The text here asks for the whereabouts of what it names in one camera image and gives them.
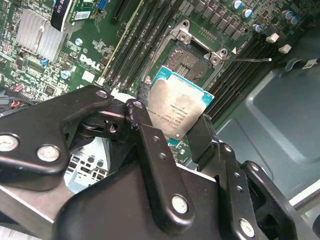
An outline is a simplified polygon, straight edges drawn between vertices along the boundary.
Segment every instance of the ram slot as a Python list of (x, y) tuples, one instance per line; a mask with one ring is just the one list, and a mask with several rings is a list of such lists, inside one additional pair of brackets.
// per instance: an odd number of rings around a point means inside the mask
[(121, 68), (119, 75), (117, 76), (117, 79), (122, 80), (121, 82), (123, 83), (123, 85), (127, 85), (127, 75), (133, 68), (135, 63), (139, 61), (139, 56), (141, 55), (143, 47), (145, 46), (145, 44), (149, 42), (149, 38), (159, 30), (157, 26), (157, 20), (162, 19), (164, 17), (166, 10), (169, 7), (168, 4), (170, 3), (170, 1), (171, 0), (165, 0), (163, 4), (159, 6), (160, 9), (155, 11), (158, 14), (152, 15), (152, 17), (146, 23), (146, 27), (143, 31), (142, 37), (137, 39), (136, 44), (133, 47), (133, 50), (130, 52), (128, 58), (126, 59), (124, 65)]
[(157, 2), (157, 0), (149, 1), (144, 7), (144, 11), (141, 13), (136, 24), (128, 34), (126, 41), (122, 44), (119, 52), (116, 54), (112, 68), (107, 72), (106, 80), (109, 86), (116, 86), (118, 82), (121, 81), (119, 78), (119, 73), (123, 68), (127, 68), (129, 66), (127, 65), (129, 61), (129, 55), (132, 53), (137, 43), (141, 40), (141, 37), (144, 35), (143, 32), (150, 27), (148, 26), (149, 19), (154, 18), (157, 9), (163, 4), (163, 1), (161, 1), (156, 3), (156, 6), (154, 7), (155, 2)]
[[(279, 59), (280, 54), (275, 44), (265, 42), (263, 36), (255, 35), (237, 58), (273, 58)], [(205, 113), (215, 123), (235, 101), (240, 94), (250, 86), (256, 79), (266, 75), (273, 67), (272, 62), (233, 62), (226, 70), (217, 77), (209, 92), (215, 96), (214, 102), (206, 109)]]
[(148, 41), (142, 46), (141, 52), (137, 57), (137, 61), (135, 62), (134, 67), (130, 69), (131, 74), (125, 76), (125, 89), (128, 89), (133, 82), (137, 79), (139, 73), (141, 72), (143, 66), (145, 65), (148, 56), (150, 56), (155, 45), (161, 40), (162, 36), (165, 34), (167, 30), (167, 23), (174, 17), (177, 9), (182, 4), (183, 0), (173, 0), (170, 3), (170, 7), (165, 12), (165, 15), (158, 20), (158, 24), (156, 25), (156, 29), (158, 31), (154, 32)]

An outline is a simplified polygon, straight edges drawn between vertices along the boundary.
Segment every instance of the heatsink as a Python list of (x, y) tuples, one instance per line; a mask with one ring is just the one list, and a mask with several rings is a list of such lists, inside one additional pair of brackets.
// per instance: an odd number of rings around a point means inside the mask
[(52, 27), (50, 21), (31, 9), (23, 10), (16, 43), (24, 50), (54, 63), (65, 38), (66, 34)]

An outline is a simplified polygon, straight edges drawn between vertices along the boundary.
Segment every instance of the motherboard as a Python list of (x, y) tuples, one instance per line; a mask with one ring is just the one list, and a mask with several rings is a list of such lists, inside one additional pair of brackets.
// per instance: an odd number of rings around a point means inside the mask
[[(319, 16), (315, 0), (2, 0), (0, 86), (45, 101), (87, 85), (136, 97), (170, 69), (217, 127)], [(179, 163), (188, 139), (169, 142)]]

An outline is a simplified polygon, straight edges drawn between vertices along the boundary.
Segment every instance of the red wire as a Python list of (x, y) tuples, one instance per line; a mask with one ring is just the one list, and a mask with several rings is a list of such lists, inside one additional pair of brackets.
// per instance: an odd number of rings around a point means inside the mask
[(13, 102), (12, 104), (11, 104), (11, 107), (12, 108), (15, 108), (15, 107), (17, 107), (17, 106), (19, 106), (20, 105), (20, 101), (17, 101), (17, 103), (15, 104), (15, 102)]

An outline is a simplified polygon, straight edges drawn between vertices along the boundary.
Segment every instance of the screw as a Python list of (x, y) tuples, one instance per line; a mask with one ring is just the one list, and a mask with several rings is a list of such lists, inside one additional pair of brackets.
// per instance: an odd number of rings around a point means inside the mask
[(253, 168), (253, 170), (255, 170), (256, 172), (259, 171), (259, 168), (257, 165), (255, 165), (254, 163), (251, 163), (251, 167)]
[(188, 211), (188, 204), (181, 196), (175, 195), (172, 198), (172, 206), (180, 214), (185, 214)]
[(107, 95), (107, 93), (106, 93), (105, 91), (99, 90), (99, 91), (96, 92), (96, 94), (97, 94), (99, 97), (104, 98), (104, 99), (106, 99), (106, 98), (108, 97), (108, 95)]
[(255, 230), (247, 220), (242, 218), (240, 219), (239, 224), (245, 235), (250, 238), (253, 238), (255, 236)]
[(45, 162), (53, 162), (60, 156), (59, 149), (54, 145), (44, 145), (36, 152), (38, 158)]
[(77, 38), (75, 41), (74, 41), (75, 45), (77, 46), (81, 46), (84, 42), (82, 41), (81, 38)]
[(12, 135), (0, 135), (0, 152), (9, 152), (18, 147), (19, 141)]
[(139, 102), (139, 101), (134, 101), (134, 102), (133, 102), (133, 105), (135, 105), (136, 107), (142, 109), (142, 104), (141, 104), (141, 102)]
[(184, 41), (184, 40), (186, 39), (186, 35), (181, 34), (181, 35), (179, 36), (179, 39), (180, 39), (181, 41)]

